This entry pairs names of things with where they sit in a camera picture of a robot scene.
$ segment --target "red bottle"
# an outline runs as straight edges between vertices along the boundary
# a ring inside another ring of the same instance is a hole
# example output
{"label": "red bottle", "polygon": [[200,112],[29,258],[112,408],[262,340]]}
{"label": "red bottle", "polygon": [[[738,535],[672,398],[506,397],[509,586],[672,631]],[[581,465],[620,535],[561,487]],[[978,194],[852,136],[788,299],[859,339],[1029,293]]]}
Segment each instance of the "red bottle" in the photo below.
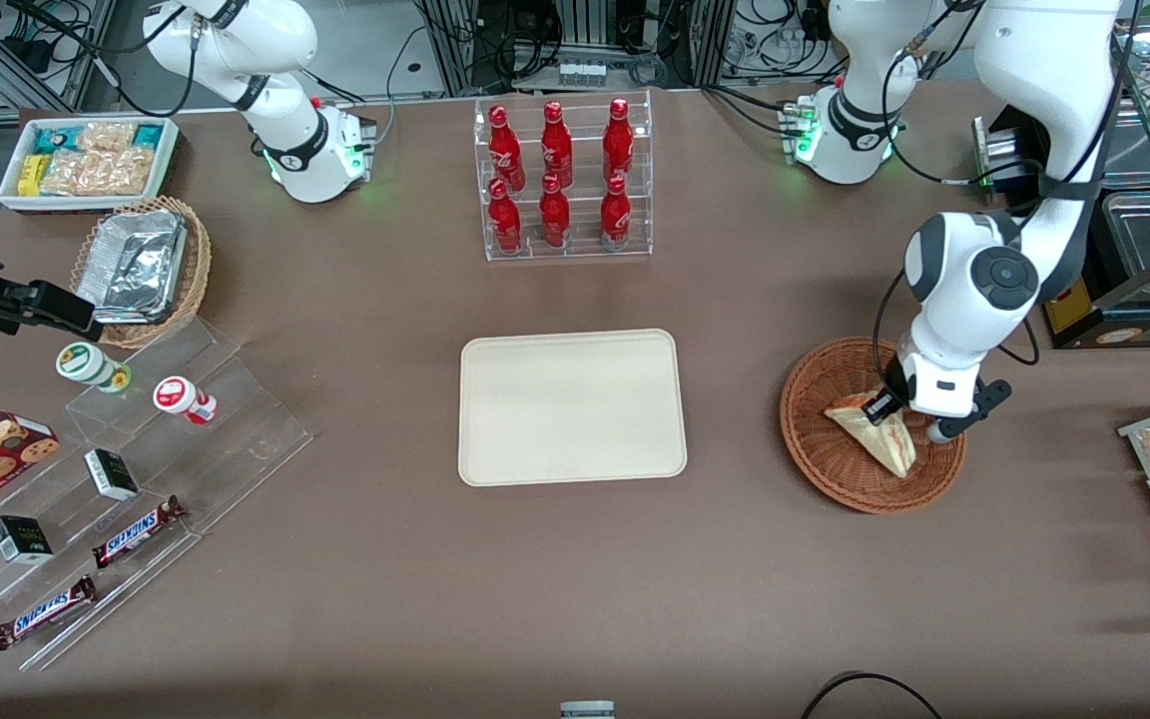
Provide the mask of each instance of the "red bottle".
{"label": "red bottle", "polygon": [[489,110],[491,117],[491,162],[496,174],[505,178],[508,190],[521,192],[526,186],[526,170],[521,169],[521,143],[508,127],[508,113],[499,105]]}
{"label": "red bottle", "polygon": [[562,122],[562,104],[557,100],[544,104],[544,135],[539,137],[544,152],[544,171],[555,173],[562,188],[575,182],[575,152],[572,150],[572,131]]}
{"label": "red bottle", "polygon": [[488,214],[491,215],[499,252],[516,254],[521,252],[521,214],[518,213],[518,205],[508,197],[508,186],[501,178],[491,178],[488,190],[491,192]]}
{"label": "red bottle", "polygon": [[629,101],[616,97],[611,100],[611,122],[601,136],[604,161],[601,174],[610,183],[616,173],[629,177],[632,169],[632,127],[629,125]]}
{"label": "red bottle", "polygon": [[601,199],[601,246],[607,252],[624,250],[629,243],[632,205],[624,196],[624,176],[616,174],[606,183],[606,197]]}
{"label": "red bottle", "polygon": [[562,250],[570,237],[572,206],[562,194],[562,183],[557,173],[544,176],[544,196],[539,198],[539,217],[544,220],[544,242],[553,250]]}

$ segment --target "snickers bar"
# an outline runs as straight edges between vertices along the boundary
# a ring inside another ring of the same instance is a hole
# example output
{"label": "snickers bar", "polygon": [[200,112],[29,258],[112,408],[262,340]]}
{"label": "snickers bar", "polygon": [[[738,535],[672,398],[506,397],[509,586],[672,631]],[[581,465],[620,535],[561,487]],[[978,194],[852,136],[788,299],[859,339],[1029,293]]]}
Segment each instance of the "snickers bar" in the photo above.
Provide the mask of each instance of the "snickers bar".
{"label": "snickers bar", "polygon": [[174,522],[182,514],[184,514],[183,506],[179,506],[179,502],[174,495],[169,496],[168,500],[156,505],[154,511],[151,511],[145,518],[138,519],[131,527],[123,529],[122,533],[114,535],[114,538],[110,538],[110,541],[93,549],[92,554],[95,556],[95,567],[101,569],[109,567],[120,554],[136,549],[150,538],[150,536]]}
{"label": "snickers bar", "polygon": [[78,579],[77,584],[69,587],[68,590],[29,610],[28,614],[17,617],[15,622],[0,624],[0,651],[14,645],[15,642],[23,640],[30,632],[34,632],[41,625],[52,622],[52,620],[67,613],[67,611],[87,604],[87,602],[95,602],[97,599],[99,597],[95,596],[95,583],[92,582],[92,579],[89,576]]}

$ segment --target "acrylic bottle rack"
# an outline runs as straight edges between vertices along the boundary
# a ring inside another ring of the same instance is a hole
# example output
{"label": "acrylic bottle rack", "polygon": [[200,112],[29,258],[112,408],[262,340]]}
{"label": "acrylic bottle rack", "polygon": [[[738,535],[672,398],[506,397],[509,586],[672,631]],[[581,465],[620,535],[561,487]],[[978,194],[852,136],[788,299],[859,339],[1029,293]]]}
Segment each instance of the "acrylic bottle rack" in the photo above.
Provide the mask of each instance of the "acrylic bottle rack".
{"label": "acrylic bottle rack", "polygon": [[[55,552],[45,564],[8,564],[0,554],[0,624],[10,622],[91,574],[100,599],[29,633],[5,655],[21,670],[44,670],[117,606],[200,541],[227,511],[260,487],[312,436],[261,388],[238,346],[201,320],[137,351],[132,387],[120,395],[87,389],[51,422],[61,448],[44,466],[0,491],[0,514],[37,519]],[[217,400],[217,415],[193,424],[155,410],[163,377],[182,375]],[[83,456],[94,446],[123,457],[140,492],[129,502],[100,496]],[[168,496],[187,513],[131,554],[95,568],[100,546]]]}
{"label": "acrylic bottle rack", "polygon": [[[601,199],[606,197],[606,178],[601,174],[601,136],[610,120],[611,100],[623,97],[629,101],[629,124],[632,125],[632,169],[627,177],[624,194],[632,204],[629,214],[629,238],[624,250],[608,252],[601,246]],[[497,97],[478,100],[474,108],[473,148],[478,169],[478,202],[482,206],[482,234],[488,260],[562,260],[613,259],[626,255],[651,254],[654,248],[652,196],[654,192],[651,154],[652,117],[651,94],[621,92],[621,94],[562,94],[562,115],[572,132],[575,151],[575,183],[566,188],[570,202],[570,240],[564,250],[553,250],[544,242],[539,219],[539,198],[543,196],[540,178],[544,160],[539,137],[544,132],[543,105],[547,99],[531,95]],[[503,105],[508,110],[508,124],[521,143],[521,165],[526,170],[526,186],[512,194],[521,213],[521,252],[505,254],[499,251],[491,228],[488,205],[488,183],[494,176],[491,163],[491,123],[488,109]]]}

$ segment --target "wicker basket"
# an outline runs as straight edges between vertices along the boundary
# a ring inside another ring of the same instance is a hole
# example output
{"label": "wicker basket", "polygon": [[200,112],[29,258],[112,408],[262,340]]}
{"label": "wicker basket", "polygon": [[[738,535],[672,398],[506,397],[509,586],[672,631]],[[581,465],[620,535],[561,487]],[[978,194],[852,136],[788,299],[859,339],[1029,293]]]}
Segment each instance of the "wicker basket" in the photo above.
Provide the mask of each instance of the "wicker basket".
{"label": "wicker basket", "polygon": [[[105,324],[100,342],[123,346],[126,350],[139,350],[158,337],[169,336],[182,330],[198,313],[201,296],[207,291],[207,273],[210,271],[210,239],[207,228],[201,227],[198,215],[183,201],[171,197],[155,197],[153,200],[137,201],[126,208],[114,209],[114,213],[126,215],[147,213],[151,209],[171,209],[179,213],[189,222],[189,237],[185,240],[185,254],[177,283],[177,300],[175,308],[164,322],[156,324]],[[69,291],[78,290],[78,281],[83,277],[83,268],[87,265],[87,252],[91,252],[95,240],[95,228],[87,232],[87,242],[78,251],[78,260],[69,274]]]}
{"label": "wicker basket", "polygon": [[[881,362],[895,345],[881,342]],[[873,341],[848,337],[814,347],[792,368],[780,399],[780,429],[789,453],[825,495],[859,511],[890,514],[920,510],[952,487],[966,457],[966,437],[935,444],[927,437],[930,418],[904,410],[917,445],[917,464],[898,479],[859,445],[841,424],[826,418],[828,405],[880,387],[873,367]]]}

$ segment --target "tabletop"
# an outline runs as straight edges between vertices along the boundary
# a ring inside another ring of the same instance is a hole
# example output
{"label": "tabletop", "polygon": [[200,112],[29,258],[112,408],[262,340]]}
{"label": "tabletop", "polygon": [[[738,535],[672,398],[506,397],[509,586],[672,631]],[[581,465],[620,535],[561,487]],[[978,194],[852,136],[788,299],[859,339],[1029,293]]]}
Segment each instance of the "tabletop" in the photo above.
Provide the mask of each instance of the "tabletop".
{"label": "tabletop", "polygon": [[[779,718],[844,670],[945,716],[1150,716],[1150,495],[1114,433],[1150,415],[1150,351],[991,359],[1014,397],[951,491],[895,518],[831,503],[784,449],[784,377],[871,332],[922,220],[986,199],[897,161],[830,185],[700,92],[652,101],[654,254],[542,268],[483,259],[471,101],[398,106],[374,182],[315,206],[237,113],[178,115],[166,192],[214,246],[200,314],[317,436],[49,670],[0,655],[0,716]],[[964,177],[997,109],[922,83],[900,150]],[[5,276],[67,283],[92,222],[5,211]],[[887,334],[914,308],[899,291]],[[684,473],[460,481],[467,342],[636,328],[676,339]],[[64,342],[0,336],[0,410],[77,395]]]}

